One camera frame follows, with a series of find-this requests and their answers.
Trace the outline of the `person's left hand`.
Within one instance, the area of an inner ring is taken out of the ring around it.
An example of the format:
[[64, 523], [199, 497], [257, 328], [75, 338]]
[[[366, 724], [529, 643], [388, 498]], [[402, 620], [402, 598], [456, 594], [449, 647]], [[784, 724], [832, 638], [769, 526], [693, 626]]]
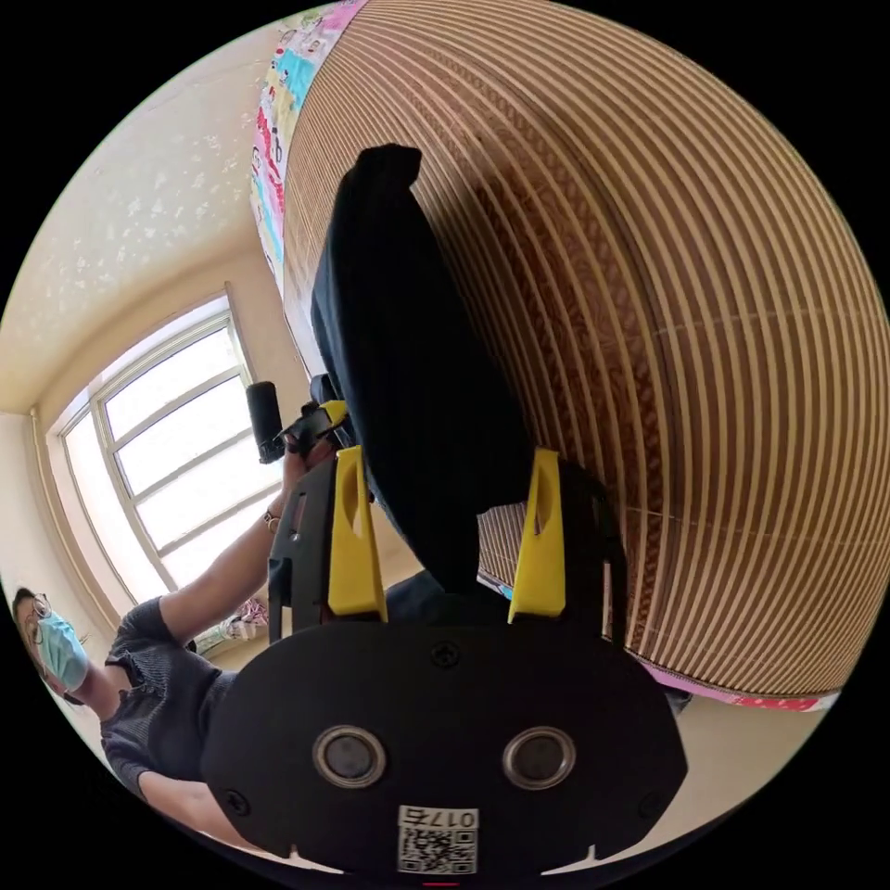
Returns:
[[293, 436], [286, 436], [285, 444], [280, 495], [282, 503], [286, 503], [297, 484], [312, 469], [330, 460], [336, 454], [336, 448], [328, 439], [316, 442], [305, 455], [299, 452], [299, 443]]

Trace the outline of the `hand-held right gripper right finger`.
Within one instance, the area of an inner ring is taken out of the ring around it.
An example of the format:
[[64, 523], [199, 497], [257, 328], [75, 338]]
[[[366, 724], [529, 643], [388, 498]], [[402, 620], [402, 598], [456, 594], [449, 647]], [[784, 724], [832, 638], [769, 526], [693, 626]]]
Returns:
[[557, 619], [565, 610], [565, 544], [560, 456], [535, 450], [517, 556], [510, 623]]

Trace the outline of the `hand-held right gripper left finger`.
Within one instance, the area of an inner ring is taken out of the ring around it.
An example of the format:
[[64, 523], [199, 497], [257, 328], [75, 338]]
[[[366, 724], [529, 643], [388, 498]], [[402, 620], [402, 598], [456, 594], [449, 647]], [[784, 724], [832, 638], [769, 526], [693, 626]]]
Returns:
[[336, 618], [386, 622], [361, 447], [338, 453], [334, 482], [327, 607]]

